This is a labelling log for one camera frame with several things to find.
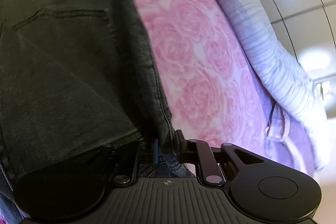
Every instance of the ridged surface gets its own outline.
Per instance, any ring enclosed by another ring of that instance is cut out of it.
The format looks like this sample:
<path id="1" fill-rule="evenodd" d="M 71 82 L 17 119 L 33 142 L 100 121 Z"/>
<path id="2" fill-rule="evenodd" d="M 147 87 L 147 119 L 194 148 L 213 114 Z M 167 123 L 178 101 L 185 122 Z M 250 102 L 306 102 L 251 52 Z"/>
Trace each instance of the ridged surface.
<path id="1" fill-rule="evenodd" d="M 22 224 L 33 224 L 26 220 Z M 116 189 L 91 215 L 71 224 L 259 224 L 236 210 L 219 189 L 196 178 L 140 178 Z M 302 224 L 313 224 L 306 220 Z"/>

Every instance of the dark gray denim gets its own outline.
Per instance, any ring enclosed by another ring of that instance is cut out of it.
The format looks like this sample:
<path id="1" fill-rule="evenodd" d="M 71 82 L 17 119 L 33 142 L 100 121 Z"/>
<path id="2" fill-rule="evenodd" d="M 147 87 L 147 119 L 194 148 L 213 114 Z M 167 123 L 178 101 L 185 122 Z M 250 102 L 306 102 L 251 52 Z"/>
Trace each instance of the dark gray denim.
<path id="1" fill-rule="evenodd" d="M 0 199 L 33 170 L 156 137 L 173 174 L 171 112 L 133 0 L 0 0 Z"/>

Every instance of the white circular symbol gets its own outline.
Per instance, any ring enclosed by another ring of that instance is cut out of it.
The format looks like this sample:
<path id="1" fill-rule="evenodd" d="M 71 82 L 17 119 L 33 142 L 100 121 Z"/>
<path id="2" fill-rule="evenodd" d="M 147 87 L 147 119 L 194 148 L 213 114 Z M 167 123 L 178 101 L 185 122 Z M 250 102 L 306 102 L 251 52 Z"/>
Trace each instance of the white circular symbol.
<path id="1" fill-rule="evenodd" d="M 172 182 L 171 180 L 165 180 L 163 183 L 166 184 L 166 185 L 170 185 L 170 184 L 172 184 L 173 182 Z"/>

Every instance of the white ruffled fabric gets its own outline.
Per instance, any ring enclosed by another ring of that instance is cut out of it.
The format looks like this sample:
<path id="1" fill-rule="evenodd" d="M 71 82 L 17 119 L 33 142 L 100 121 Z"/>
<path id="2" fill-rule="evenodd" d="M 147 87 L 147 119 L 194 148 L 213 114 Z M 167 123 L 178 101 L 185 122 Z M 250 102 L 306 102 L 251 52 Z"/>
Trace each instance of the white ruffled fabric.
<path id="1" fill-rule="evenodd" d="M 313 81 L 278 41 L 260 0 L 217 1 L 263 85 L 281 107 L 307 128 L 315 168 L 323 168 L 330 159 L 331 134 Z"/>

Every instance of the rose pattern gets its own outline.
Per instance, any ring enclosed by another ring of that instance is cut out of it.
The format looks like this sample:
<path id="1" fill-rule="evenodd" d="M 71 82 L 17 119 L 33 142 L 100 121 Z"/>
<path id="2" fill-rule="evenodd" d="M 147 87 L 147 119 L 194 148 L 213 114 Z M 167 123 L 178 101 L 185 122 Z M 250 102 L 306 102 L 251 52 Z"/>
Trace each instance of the rose pattern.
<path id="1" fill-rule="evenodd" d="M 273 99 L 215 0 L 135 0 L 173 125 L 185 136 L 264 155 Z"/>

